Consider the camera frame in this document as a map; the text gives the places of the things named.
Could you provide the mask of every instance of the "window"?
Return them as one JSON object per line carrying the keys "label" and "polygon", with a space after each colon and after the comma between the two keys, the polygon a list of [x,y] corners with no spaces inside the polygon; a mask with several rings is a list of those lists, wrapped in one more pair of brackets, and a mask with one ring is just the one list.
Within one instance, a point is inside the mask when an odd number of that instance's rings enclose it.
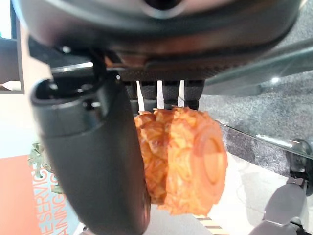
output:
{"label": "window", "polygon": [[0,0],[0,94],[23,94],[19,22],[10,0]]}
{"label": "window", "polygon": [[10,0],[0,1],[0,37],[6,39],[15,39],[15,27],[14,24],[15,14],[10,4]]}

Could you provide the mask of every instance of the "glass table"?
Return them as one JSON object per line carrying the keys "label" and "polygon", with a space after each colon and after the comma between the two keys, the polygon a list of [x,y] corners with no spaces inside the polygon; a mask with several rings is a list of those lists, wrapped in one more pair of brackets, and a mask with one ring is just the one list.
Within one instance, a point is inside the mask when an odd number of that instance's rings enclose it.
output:
{"label": "glass table", "polygon": [[309,0],[288,36],[255,63],[208,79],[200,102],[200,109],[235,133],[311,160],[312,9]]}

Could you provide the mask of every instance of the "orange pineapple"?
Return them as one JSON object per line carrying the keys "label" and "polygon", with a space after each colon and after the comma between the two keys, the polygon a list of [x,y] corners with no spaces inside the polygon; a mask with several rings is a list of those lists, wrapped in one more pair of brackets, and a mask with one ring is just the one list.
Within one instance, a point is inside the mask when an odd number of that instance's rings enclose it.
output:
{"label": "orange pineapple", "polygon": [[206,112],[179,107],[134,119],[152,203],[171,214],[207,215],[227,168],[219,125]]}

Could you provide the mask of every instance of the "white wall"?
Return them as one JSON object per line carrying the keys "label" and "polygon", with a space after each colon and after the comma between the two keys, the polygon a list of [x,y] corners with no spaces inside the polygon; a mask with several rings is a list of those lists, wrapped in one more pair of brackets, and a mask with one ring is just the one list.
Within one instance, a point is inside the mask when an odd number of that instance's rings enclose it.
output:
{"label": "white wall", "polygon": [[28,33],[21,28],[22,69],[25,95],[0,94],[0,122],[22,128],[33,126],[29,107],[29,94],[33,85],[43,78],[50,77],[49,67],[29,56],[27,45]]}
{"label": "white wall", "polygon": [[0,158],[28,154],[35,135],[29,95],[36,82],[51,77],[49,67],[29,56],[28,33],[21,28],[25,94],[0,94]]}

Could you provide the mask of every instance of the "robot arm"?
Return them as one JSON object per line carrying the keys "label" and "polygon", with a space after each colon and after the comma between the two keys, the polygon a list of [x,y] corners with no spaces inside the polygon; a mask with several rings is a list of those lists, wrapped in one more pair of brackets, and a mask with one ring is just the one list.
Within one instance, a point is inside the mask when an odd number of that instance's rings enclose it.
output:
{"label": "robot arm", "polygon": [[263,221],[250,235],[310,235],[306,197],[307,182],[292,178],[278,188],[265,208]]}
{"label": "robot arm", "polygon": [[[150,198],[132,84],[140,81],[153,108],[156,81],[164,82],[170,106],[178,81],[185,80],[187,103],[197,109],[204,80],[275,46],[294,24],[301,0],[13,3],[31,36],[46,47],[39,54],[53,79],[37,85],[31,103],[67,198],[94,233],[137,235],[149,223]],[[230,77],[223,81],[233,87]],[[300,186],[287,185],[285,190],[302,195]],[[275,219],[265,217],[260,229],[271,229]],[[281,227],[291,231],[291,222],[286,218]]]}

